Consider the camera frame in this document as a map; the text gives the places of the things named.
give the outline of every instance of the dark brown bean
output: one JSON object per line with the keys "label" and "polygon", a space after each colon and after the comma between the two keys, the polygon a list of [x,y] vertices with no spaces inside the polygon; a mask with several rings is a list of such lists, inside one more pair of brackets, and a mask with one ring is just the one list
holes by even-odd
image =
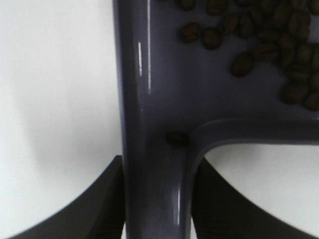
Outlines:
{"label": "dark brown bean", "polygon": [[290,4],[295,9],[304,9],[307,0],[290,0]]}
{"label": "dark brown bean", "polygon": [[314,44],[313,51],[312,69],[317,71],[319,70],[319,43]]}
{"label": "dark brown bean", "polygon": [[295,61],[295,48],[283,48],[280,54],[280,67],[286,69]]}
{"label": "dark brown bean", "polygon": [[254,7],[250,10],[249,16],[253,20],[256,29],[261,29],[264,25],[264,13],[258,8]]}
{"label": "dark brown bean", "polygon": [[280,98],[288,105],[295,105],[306,97],[307,92],[308,86],[306,83],[291,82],[282,88]]}
{"label": "dark brown bean", "polygon": [[311,14],[319,15],[319,1],[318,0],[308,0],[308,8]]}
{"label": "dark brown bean", "polygon": [[299,41],[307,41],[310,35],[311,16],[303,10],[293,12],[288,23],[288,30]]}
{"label": "dark brown bean", "polygon": [[220,16],[229,8],[228,0],[208,0],[206,4],[206,12],[212,16]]}
{"label": "dark brown bean", "polygon": [[219,48],[223,40],[220,31],[213,27],[204,29],[201,37],[203,46],[207,50],[215,50]]}
{"label": "dark brown bean", "polygon": [[267,62],[279,57],[279,48],[274,43],[260,43],[252,54],[257,61]]}
{"label": "dark brown bean", "polygon": [[224,16],[224,18],[220,22],[219,30],[224,35],[233,33],[237,28],[238,22],[239,22],[239,16],[237,14],[235,13],[228,14]]}
{"label": "dark brown bean", "polygon": [[280,34],[276,30],[267,28],[259,30],[257,36],[262,42],[277,42]]}
{"label": "dark brown bean", "polygon": [[280,48],[292,48],[296,45],[295,37],[292,36],[289,32],[284,31],[279,39],[277,44],[280,46]]}
{"label": "dark brown bean", "polygon": [[266,15],[271,15],[281,0],[260,0],[259,1],[259,8],[263,11]]}
{"label": "dark brown bean", "polygon": [[295,82],[306,82],[311,75],[311,70],[305,65],[297,63],[292,64],[286,70],[286,76],[289,80]]}
{"label": "dark brown bean", "polygon": [[309,87],[311,91],[318,92],[319,91],[319,71],[315,72],[310,80]]}
{"label": "dark brown bean", "polygon": [[238,35],[244,39],[252,37],[254,34],[254,23],[249,15],[244,14],[239,19]]}
{"label": "dark brown bean", "polygon": [[275,7],[273,17],[272,17],[272,25],[275,28],[281,29],[284,28],[292,14],[293,8],[289,2],[283,1]]}
{"label": "dark brown bean", "polygon": [[175,147],[187,147],[190,143],[189,135],[181,132],[171,132],[166,136],[169,144]]}
{"label": "dark brown bean", "polygon": [[236,3],[238,6],[246,7],[246,6],[253,6],[257,4],[258,0],[237,0]]}
{"label": "dark brown bean", "polygon": [[313,47],[310,43],[302,42],[298,45],[296,51],[296,62],[302,65],[310,63],[313,55]]}
{"label": "dark brown bean", "polygon": [[255,60],[248,52],[240,53],[233,61],[230,73],[235,77],[244,77],[254,68]]}
{"label": "dark brown bean", "polygon": [[180,39],[183,43],[192,43],[198,40],[200,25],[196,22],[185,25],[179,32]]}
{"label": "dark brown bean", "polygon": [[313,112],[319,111],[319,93],[314,92],[308,95],[304,101],[304,106],[307,110]]}
{"label": "dark brown bean", "polygon": [[179,6],[184,11],[191,11],[195,8],[196,0],[178,0]]}

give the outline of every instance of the gray plastic tray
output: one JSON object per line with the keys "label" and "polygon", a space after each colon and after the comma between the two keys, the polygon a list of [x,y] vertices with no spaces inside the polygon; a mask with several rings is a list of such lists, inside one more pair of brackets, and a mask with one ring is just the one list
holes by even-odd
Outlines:
{"label": "gray plastic tray", "polygon": [[[228,73],[234,56],[255,39],[229,36],[215,51],[179,42],[185,23],[216,25],[218,18],[204,13],[205,1],[192,12],[172,0],[114,4],[129,239],[189,238],[194,175],[213,147],[319,143],[319,114],[278,100],[287,81],[282,71],[258,63],[245,78]],[[315,41],[315,18],[312,28]],[[189,134],[190,146],[169,145],[172,131]]]}

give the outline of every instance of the coffee bean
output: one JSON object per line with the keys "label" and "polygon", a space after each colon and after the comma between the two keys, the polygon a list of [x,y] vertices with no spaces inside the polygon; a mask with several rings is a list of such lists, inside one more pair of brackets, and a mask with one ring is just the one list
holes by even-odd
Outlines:
{"label": "coffee bean", "polygon": [[190,138],[187,134],[181,132],[171,132],[166,136],[169,144],[175,147],[188,147]]}
{"label": "coffee bean", "polygon": [[252,54],[257,61],[272,61],[279,57],[279,48],[274,43],[260,43]]}
{"label": "coffee bean", "polygon": [[290,0],[290,4],[295,9],[304,9],[307,0]]}
{"label": "coffee bean", "polygon": [[264,25],[264,13],[258,8],[254,7],[250,10],[249,16],[253,20],[256,29],[261,29]]}
{"label": "coffee bean", "polygon": [[308,8],[311,14],[319,16],[319,1],[318,0],[308,0]]}
{"label": "coffee bean", "polygon": [[255,60],[248,52],[240,53],[230,67],[230,73],[235,77],[248,75],[255,65]]}
{"label": "coffee bean", "polygon": [[315,72],[310,80],[309,80],[309,87],[310,90],[313,92],[318,92],[319,91],[319,71]]}
{"label": "coffee bean", "polygon": [[238,35],[244,39],[252,37],[254,34],[254,23],[249,15],[244,14],[239,19]]}
{"label": "coffee bean", "polygon": [[236,3],[238,6],[246,7],[253,6],[258,2],[258,0],[237,0]]}
{"label": "coffee bean", "polygon": [[281,29],[284,28],[292,14],[293,8],[289,2],[283,1],[275,7],[273,17],[272,17],[272,25],[275,28]]}
{"label": "coffee bean", "polygon": [[308,86],[306,83],[291,82],[282,88],[280,98],[288,105],[295,105],[306,97],[307,92]]}
{"label": "coffee bean", "polygon": [[221,32],[213,27],[204,29],[201,37],[203,46],[207,50],[215,50],[219,48],[223,40]]}
{"label": "coffee bean", "polygon": [[282,32],[277,44],[280,46],[280,48],[292,48],[296,45],[296,40],[293,35],[291,35],[289,32]]}
{"label": "coffee bean", "polygon": [[270,15],[273,13],[275,7],[281,0],[260,0],[259,8],[263,11],[264,14]]}
{"label": "coffee bean", "polygon": [[191,11],[195,8],[196,0],[178,0],[179,6],[184,11]]}
{"label": "coffee bean", "polygon": [[307,41],[310,35],[311,16],[303,10],[293,12],[288,23],[288,30],[299,41]]}
{"label": "coffee bean", "polygon": [[200,25],[196,22],[185,25],[179,32],[182,42],[192,43],[198,40],[200,33]]}
{"label": "coffee bean", "polygon": [[319,43],[314,44],[313,51],[312,69],[317,71],[319,70]]}
{"label": "coffee bean", "polygon": [[280,67],[286,69],[295,61],[295,48],[283,48],[280,54]]}
{"label": "coffee bean", "polygon": [[307,42],[300,43],[297,47],[296,62],[302,65],[307,65],[310,63],[312,55],[312,45]]}
{"label": "coffee bean", "polygon": [[222,19],[220,25],[219,25],[219,30],[221,33],[224,35],[233,33],[238,25],[239,22],[239,16],[235,13],[229,14],[224,16]]}
{"label": "coffee bean", "polygon": [[289,80],[295,82],[306,82],[311,75],[311,70],[308,66],[294,63],[286,70],[286,76]]}
{"label": "coffee bean", "polygon": [[257,36],[262,42],[277,42],[280,34],[273,29],[262,29],[257,32]]}
{"label": "coffee bean", "polygon": [[206,12],[212,16],[219,16],[225,13],[228,7],[228,0],[208,0],[206,4]]}
{"label": "coffee bean", "polygon": [[319,111],[319,93],[310,93],[304,101],[304,106],[307,110],[313,112]]}

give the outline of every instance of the black curved edge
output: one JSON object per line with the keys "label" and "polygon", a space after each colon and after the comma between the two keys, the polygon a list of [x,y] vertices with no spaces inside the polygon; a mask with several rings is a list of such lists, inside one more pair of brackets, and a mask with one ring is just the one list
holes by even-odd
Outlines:
{"label": "black curved edge", "polygon": [[206,159],[196,175],[192,216],[198,239],[316,239],[250,202]]}
{"label": "black curved edge", "polygon": [[[117,199],[124,195],[122,185],[122,157],[116,156],[100,177],[71,204],[10,239],[120,239],[125,219],[121,212],[125,205],[124,198]],[[99,226],[103,224],[105,213],[114,215],[108,210],[109,204],[114,202],[114,209],[120,212],[114,220],[116,223],[109,227],[111,234],[108,237],[99,237]]]}

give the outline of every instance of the white surface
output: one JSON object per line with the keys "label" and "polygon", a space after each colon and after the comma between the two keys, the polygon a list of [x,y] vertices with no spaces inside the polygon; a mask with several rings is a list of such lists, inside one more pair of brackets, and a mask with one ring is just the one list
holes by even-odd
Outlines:
{"label": "white surface", "polygon": [[206,158],[256,205],[319,237],[319,146],[235,144]]}
{"label": "white surface", "polygon": [[0,238],[121,154],[110,0],[0,1]]}

